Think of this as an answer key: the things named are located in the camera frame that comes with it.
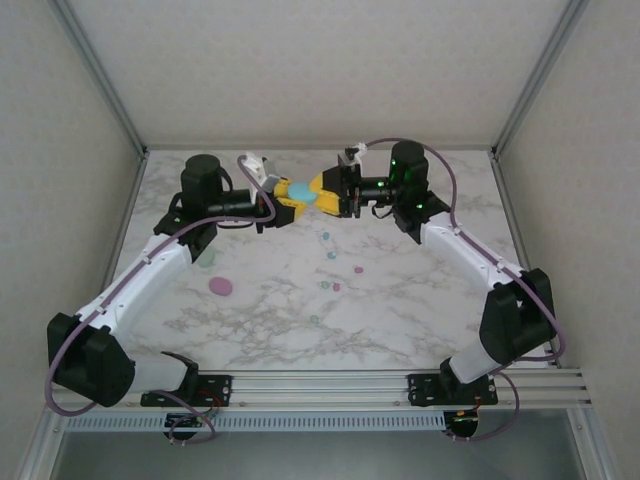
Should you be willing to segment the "blue earbud charging case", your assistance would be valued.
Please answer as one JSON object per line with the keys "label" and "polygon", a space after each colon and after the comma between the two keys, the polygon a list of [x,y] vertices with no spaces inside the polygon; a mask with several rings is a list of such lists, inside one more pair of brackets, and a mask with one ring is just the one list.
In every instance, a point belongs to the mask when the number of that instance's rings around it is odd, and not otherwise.
{"label": "blue earbud charging case", "polygon": [[306,183],[291,183],[287,187],[289,199],[304,204],[312,204],[317,199],[317,194]]}

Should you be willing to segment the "small circuit board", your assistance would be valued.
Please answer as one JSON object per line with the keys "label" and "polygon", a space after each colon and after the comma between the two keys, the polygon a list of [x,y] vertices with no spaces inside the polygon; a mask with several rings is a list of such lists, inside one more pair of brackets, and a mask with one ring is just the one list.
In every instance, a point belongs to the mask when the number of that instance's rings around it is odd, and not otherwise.
{"label": "small circuit board", "polygon": [[463,440],[473,437],[479,425],[476,409],[445,411],[444,420],[444,433],[451,438],[462,438]]}
{"label": "small circuit board", "polygon": [[165,416],[164,427],[166,429],[202,429],[207,425],[202,417],[194,414],[168,413]]}

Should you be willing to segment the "aluminium back frame rail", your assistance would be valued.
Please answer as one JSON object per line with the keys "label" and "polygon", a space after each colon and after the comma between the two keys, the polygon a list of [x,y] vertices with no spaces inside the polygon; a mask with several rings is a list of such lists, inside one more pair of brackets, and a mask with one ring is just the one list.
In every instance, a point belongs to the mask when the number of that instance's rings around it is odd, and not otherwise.
{"label": "aluminium back frame rail", "polygon": [[[353,146],[356,141],[338,142],[294,142],[294,143],[149,143],[148,151],[302,151],[302,150],[342,150],[344,147]],[[488,143],[429,143],[431,148],[438,151],[491,151]]]}

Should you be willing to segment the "aluminium side frame rail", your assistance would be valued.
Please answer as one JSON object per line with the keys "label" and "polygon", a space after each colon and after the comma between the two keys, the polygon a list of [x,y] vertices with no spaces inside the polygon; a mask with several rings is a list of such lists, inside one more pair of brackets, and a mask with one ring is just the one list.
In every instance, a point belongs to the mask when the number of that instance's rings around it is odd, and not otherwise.
{"label": "aluminium side frame rail", "polygon": [[[489,158],[517,258],[523,266],[531,267],[532,262],[525,247],[498,155],[490,150]],[[587,408],[572,406],[567,410],[567,417],[586,480],[621,480],[619,468],[605,439],[593,405],[589,404]]]}
{"label": "aluminium side frame rail", "polygon": [[[124,211],[120,216],[116,239],[108,257],[105,273],[101,277],[101,288],[106,288],[115,277],[117,261],[122,250],[126,231],[132,216],[136,198],[144,177],[150,151],[144,149],[136,164],[135,176],[128,190]],[[36,424],[35,433],[24,455],[22,465],[15,480],[49,480],[67,418],[52,412],[44,406]]]}

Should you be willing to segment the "aluminium frame post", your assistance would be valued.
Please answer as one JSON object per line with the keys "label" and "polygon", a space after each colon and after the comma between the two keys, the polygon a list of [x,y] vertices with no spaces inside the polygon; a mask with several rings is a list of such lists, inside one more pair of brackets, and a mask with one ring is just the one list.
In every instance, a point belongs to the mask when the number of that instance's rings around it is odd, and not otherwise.
{"label": "aluminium frame post", "polygon": [[503,127],[492,146],[492,153],[499,158],[516,136],[530,108],[549,77],[566,43],[579,23],[591,0],[567,0],[561,15],[553,27],[543,50],[535,62],[519,93]]}
{"label": "aluminium frame post", "polygon": [[98,93],[106,103],[119,128],[125,134],[137,157],[146,159],[148,149],[128,114],[120,95],[109,78],[85,28],[80,22],[70,0],[45,0],[59,21],[71,45],[79,55]]}

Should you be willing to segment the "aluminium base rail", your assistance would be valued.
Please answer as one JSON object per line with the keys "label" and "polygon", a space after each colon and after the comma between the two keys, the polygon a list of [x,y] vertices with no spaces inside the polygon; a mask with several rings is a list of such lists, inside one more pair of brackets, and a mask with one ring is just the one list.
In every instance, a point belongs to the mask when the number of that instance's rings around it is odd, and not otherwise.
{"label": "aluminium base rail", "polygon": [[[435,370],[239,370],[205,371],[230,375],[232,393],[227,411],[409,411],[410,374],[438,374]],[[493,406],[423,407],[440,411],[481,409],[587,408],[591,398],[577,369],[508,368],[491,377],[498,403]]]}

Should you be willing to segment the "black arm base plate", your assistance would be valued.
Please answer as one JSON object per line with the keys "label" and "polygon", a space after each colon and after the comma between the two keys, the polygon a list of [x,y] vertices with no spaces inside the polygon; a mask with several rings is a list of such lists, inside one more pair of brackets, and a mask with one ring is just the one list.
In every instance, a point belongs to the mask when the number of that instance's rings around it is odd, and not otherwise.
{"label": "black arm base plate", "polygon": [[[171,394],[193,407],[227,407],[232,393],[233,377],[230,375],[199,374],[183,382]],[[143,407],[174,407],[175,400],[159,393],[147,392],[141,396]]]}
{"label": "black arm base plate", "polygon": [[455,377],[441,374],[410,374],[408,400],[412,406],[449,407],[498,403],[494,380],[484,375],[471,383],[460,383]]}

